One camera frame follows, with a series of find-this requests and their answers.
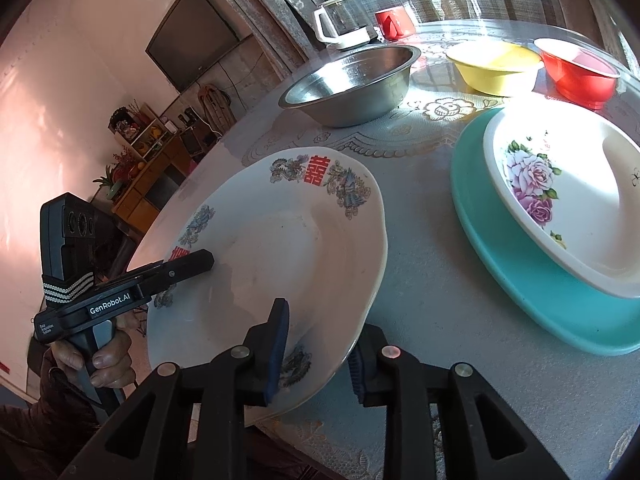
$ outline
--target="human hand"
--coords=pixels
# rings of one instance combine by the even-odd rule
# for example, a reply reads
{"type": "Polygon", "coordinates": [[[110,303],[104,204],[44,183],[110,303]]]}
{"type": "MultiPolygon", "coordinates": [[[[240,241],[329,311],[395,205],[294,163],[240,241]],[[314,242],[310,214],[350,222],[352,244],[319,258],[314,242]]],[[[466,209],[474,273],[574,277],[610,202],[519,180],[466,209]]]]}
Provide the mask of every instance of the human hand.
{"type": "MultiPolygon", "coordinates": [[[[126,312],[116,318],[113,339],[98,350],[92,359],[96,371],[91,376],[91,384],[96,387],[123,388],[136,380],[136,373],[131,368],[129,348],[131,338],[123,332],[125,328],[138,328],[140,322],[133,312],[126,312]]],[[[51,345],[51,352],[58,367],[65,373],[69,382],[79,386],[78,370],[84,366],[80,351],[67,341],[56,341],[51,345]]]]}

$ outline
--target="white kettle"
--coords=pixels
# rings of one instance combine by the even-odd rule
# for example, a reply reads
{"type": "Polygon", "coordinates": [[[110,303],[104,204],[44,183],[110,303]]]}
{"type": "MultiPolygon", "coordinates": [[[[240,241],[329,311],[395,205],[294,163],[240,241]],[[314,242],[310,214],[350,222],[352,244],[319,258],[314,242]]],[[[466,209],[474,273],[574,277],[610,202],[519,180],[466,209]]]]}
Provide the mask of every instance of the white kettle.
{"type": "Polygon", "coordinates": [[[346,50],[378,35],[357,0],[327,0],[314,11],[316,38],[346,50]]]}

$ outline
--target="pink rose print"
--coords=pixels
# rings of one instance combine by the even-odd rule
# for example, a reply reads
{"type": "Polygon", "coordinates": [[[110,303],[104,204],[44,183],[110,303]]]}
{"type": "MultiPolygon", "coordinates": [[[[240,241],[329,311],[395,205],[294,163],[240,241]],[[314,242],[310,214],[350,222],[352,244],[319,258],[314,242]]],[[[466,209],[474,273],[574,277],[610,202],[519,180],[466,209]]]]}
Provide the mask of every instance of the pink rose print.
{"type": "Polygon", "coordinates": [[[520,190],[526,195],[539,196],[543,191],[551,188],[553,170],[546,160],[537,155],[518,150],[507,154],[505,164],[513,189],[520,190]]]}
{"type": "MultiPolygon", "coordinates": [[[[503,168],[516,200],[524,211],[544,228],[553,218],[551,209],[553,200],[558,200],[558,193],[552,186],[554,178],[561,175],[562,170],[551,164],[546,153],[534,155],[531,149],[516,140],[507,146],[503,168]]],[[[551,237],[566,249],[561,235],[551,232],[551,237]]]]}
{"type": "Polygon", "coordinates": [[[540,227],[544,227],[547,222],[551,222],[553,215],[551,213],[551,199],[540,200],[535,196],[523,195],[516,192],[516,198],[520,205],[524,208],[531,218],[533,218],[540,227]]]}

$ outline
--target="television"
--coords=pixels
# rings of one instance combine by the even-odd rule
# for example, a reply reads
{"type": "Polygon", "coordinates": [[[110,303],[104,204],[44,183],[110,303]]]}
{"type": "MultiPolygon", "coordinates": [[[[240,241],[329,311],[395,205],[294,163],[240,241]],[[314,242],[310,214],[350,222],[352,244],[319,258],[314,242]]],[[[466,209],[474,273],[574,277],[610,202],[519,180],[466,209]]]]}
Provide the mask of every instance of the television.
{"type": "Polygon", "coordinates": [[[176,0],[146,53],[184,92],[236,44],[238,37],[208,0],[176,0]]]}

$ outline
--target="round table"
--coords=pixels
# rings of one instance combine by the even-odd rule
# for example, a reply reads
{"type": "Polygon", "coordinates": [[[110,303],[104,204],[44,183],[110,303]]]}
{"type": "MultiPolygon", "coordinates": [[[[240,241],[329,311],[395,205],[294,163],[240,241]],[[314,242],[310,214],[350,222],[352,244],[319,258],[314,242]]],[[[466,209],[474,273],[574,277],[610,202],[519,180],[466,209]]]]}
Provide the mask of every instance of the round table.
{"type": "MultiPolygon", "coordinates": [[[[299,146],[346,150],[370,169],[385,201],[388,263],[367,322],[422,362],[445,368],[471,363],[571,478],[602,479],[638,426],[640,354],[590,355],[536,325],[480,262],[453,207],[452,147],[471,118],[505,101],[468,88],[444,56],[448,46],[480,36],[529,46],[540,37],[591,44],[575,32],[534,23],[423,25],[403,40],[424,54],[412,68],[404,102],[378,120],[342,129],[278,107],[294,80],[338,56],[325,51],[271,92],[204,158],[162,210],[131,267],[162,259],[200,203],[260,158],[299,146]]],[[[606,57],[623,76],[600,113],[638,142],[638,81],[606,57]]],[[[562,99],[544,70],[535,91],[562,99]]],[[[312,399],[260,427],[349,480],[382,480],[385,411],[357,403],[346,364],[312,399]]]]}

